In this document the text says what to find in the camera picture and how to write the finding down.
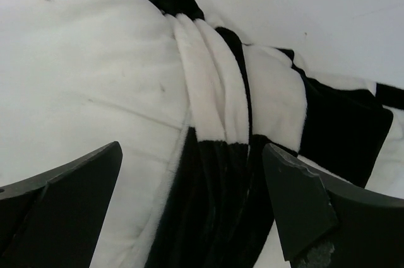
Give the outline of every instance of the white backdrop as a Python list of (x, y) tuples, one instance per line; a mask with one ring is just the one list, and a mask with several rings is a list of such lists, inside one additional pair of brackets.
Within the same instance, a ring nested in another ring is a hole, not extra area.
[(404, 87), (404, 0), (198, 0), (243, 41), (293, 47), (316, 70)]

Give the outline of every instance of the black plastic part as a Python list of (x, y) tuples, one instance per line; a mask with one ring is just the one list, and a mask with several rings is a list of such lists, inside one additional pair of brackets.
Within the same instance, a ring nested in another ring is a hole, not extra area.
[(114, 142), (1, 187), (0, 268), (88, 268), (121, 161)]
[[(274, 145), (265, 147), (263, 161), (267, 177), (273, 174), (270, 170), (274, 168), (280, 169), (282, 173), (290, 174), (287, 170), (294, 169), (300, 172), (302, 177), (319, 177), (328, 197), (323, 193), (321, 195), (324, 195), (324, 200), (330, 199), (338, 217), (338, 227), (309, 242), (298, 256), (291, 259), (292, 268), (404, 267), (404, 200), (344, 182), (301, 162)], [(298, 177), (289, 179), (301, 180)], [(291, 187), (300, 184), (294, 182), (287, 185)], [(284, 190), (277, 190), (277, 187), (280, 186), (270, 188), (271, 198), (284, 193)], [(294, 195), (296, 203), (307, 200), (305, 194), (301, 191), (300, 194)], [(288, 202), (284, 206), (293, 207), (294, 203)], [(275, 207), (274, 214), (276, 223), (292, 227), (297, 238), (301, 231), (312, 228), (311, 223), (317, 222), (317, 219), (314, 219), (296, 224), (296, 217), (279, 213)], [(279, 231), (279, 235), (282, 248), (288, 248), (283, 245), (283, 232)]]
[(304, 167), (284, 168), (276, 156), (264, 158), (265, 177), (285, 260), (338, 225), (319, 176)]

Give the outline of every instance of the fabric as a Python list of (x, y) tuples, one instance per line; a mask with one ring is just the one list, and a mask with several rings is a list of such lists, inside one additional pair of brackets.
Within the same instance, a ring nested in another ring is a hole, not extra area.
[(92, 268), (288, 267), (267, 143), (404, 198), (398, 88), (243, 45), (195, 0), (0, 6), (0, 186), (122, 146)]

